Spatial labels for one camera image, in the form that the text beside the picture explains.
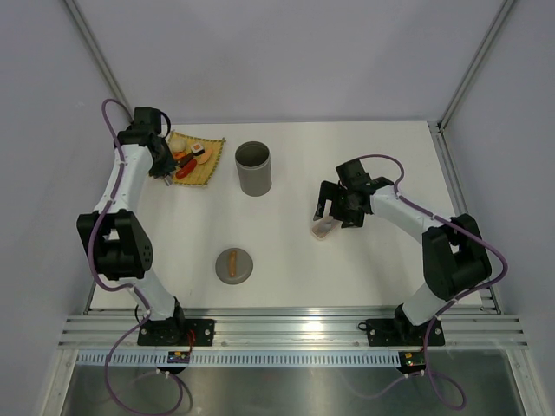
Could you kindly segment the clear cutlery case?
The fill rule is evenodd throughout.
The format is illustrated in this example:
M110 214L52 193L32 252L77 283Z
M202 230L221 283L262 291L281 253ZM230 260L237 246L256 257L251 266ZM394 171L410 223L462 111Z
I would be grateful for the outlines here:
M324 240L335 228L341 224L332 216L321 218L311 228L311 234L318 240Z

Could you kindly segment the grey cylindrical lunch container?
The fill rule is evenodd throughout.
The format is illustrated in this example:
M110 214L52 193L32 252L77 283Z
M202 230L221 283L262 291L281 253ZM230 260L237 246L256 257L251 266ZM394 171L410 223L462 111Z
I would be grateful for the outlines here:
M271 153L266 144L247 141L237 148L234 159L243 193L260 197L271 189Z

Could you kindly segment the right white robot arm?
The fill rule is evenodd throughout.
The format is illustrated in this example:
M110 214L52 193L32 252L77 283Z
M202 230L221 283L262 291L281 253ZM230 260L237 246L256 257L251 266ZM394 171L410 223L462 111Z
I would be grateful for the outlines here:
M323 181L314 221L324 218L342 228L360 228L367 216L389 221L421 245L424 283L393 317L369 318L359 324L372 347L444 345L438 316L448 305L476 289L492 274L476 220L468 214L443 218L404 197L400 182L371 178L362 160L336 167L337 182Z

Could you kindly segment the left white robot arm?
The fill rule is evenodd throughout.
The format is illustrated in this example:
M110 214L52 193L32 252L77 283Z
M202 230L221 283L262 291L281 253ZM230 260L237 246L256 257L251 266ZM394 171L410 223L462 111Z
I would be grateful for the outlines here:
M171 122L161 110L137 107L130 125L114 133L114 167L96 207L76 228L95 283L111 293L126 290L144 313L140 332L176 345L187 334L179 301L153 271L153 246L135 214L147 178L167 180L177 163L166 136Z

